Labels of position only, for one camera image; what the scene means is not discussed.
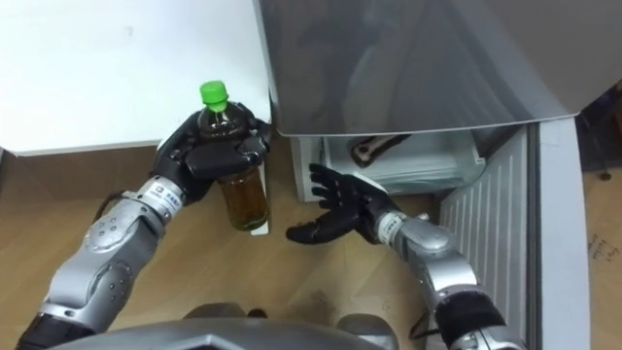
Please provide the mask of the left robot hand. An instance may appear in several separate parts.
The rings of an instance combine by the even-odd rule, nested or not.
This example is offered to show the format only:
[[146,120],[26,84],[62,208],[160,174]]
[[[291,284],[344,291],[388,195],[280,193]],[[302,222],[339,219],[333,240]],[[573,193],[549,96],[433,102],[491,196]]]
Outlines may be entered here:
[[186,205],[201,200],[217,179],[260,165],[270,150],[271,125],[241,103],[234,102],[232,107],[242,113],[249,127],[239,140],[201,141],[196,111],[156,150],[149,175],[177,185]]

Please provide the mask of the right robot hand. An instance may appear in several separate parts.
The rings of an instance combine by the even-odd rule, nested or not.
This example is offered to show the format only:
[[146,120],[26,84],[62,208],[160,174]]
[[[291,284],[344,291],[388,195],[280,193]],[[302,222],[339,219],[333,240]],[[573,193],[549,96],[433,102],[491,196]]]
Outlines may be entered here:
[[398,211],[389,195],[369,182],[319,163],[310,163],[312,194],[327,212],[304,224],[289,227],[286,237],[304,245],[318,245],[356,231],[370,244],[379,244],[377,224],[383,215]]

